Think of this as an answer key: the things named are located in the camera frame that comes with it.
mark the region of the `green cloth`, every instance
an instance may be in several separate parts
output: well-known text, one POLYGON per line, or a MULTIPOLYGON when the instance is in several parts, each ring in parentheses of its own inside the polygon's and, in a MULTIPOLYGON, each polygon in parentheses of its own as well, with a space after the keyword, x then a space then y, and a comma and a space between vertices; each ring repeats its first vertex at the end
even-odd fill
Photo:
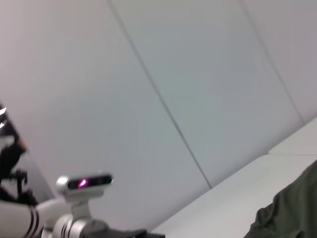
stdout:
POLYGON ((245 238, 317 238, 317 161, 257 212, 245 238))

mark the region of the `white table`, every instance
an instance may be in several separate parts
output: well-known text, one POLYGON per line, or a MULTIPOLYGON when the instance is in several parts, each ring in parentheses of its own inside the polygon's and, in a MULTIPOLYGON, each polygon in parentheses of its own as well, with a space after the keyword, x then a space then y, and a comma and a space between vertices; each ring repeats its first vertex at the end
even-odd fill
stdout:
POLYGON ((262 156, 205 193, 154 232, 167 238, 242 238, 256 212, 295 180, 316 156, 262 156))
POLYGON ((269 151, 271 155, 317 155, 317 118, 269 151))

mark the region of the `camera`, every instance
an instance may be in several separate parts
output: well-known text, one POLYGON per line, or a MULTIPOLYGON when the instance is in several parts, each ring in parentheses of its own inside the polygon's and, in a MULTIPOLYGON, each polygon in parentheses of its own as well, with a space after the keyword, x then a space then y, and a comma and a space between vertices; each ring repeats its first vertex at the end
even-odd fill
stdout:
POLYGON ((66 200, 88 200, 102 196, 112 183, 113 177, 108 173, 78 177, 61 176, 56 182, 56 189, 66 200))

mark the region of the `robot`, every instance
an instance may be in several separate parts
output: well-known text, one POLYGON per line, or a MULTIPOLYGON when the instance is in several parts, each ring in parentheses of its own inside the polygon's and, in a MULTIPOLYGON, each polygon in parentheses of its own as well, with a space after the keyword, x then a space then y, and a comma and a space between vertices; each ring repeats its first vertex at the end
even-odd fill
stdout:
POLYGON ((33 238, 164 238, 146 230, 118 231, 94 219, 88 200, 103 196, 113 183, 112 175, 61 176, 56 183, 61 198, 35 207, 10 202, 0 203, 0 237, 33 238))

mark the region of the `pink light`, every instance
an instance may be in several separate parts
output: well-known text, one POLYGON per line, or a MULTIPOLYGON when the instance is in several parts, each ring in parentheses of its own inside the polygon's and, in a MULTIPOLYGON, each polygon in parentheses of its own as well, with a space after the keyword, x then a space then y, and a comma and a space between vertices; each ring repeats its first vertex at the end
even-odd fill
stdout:
POLYGON ((87 185, 87 180, 83 179, 83 180, 81 180, 81 182, 80 182, 80 184, 78 185, 78 187, 83 187, 83 186, 85 186, 85 185, 87 185))

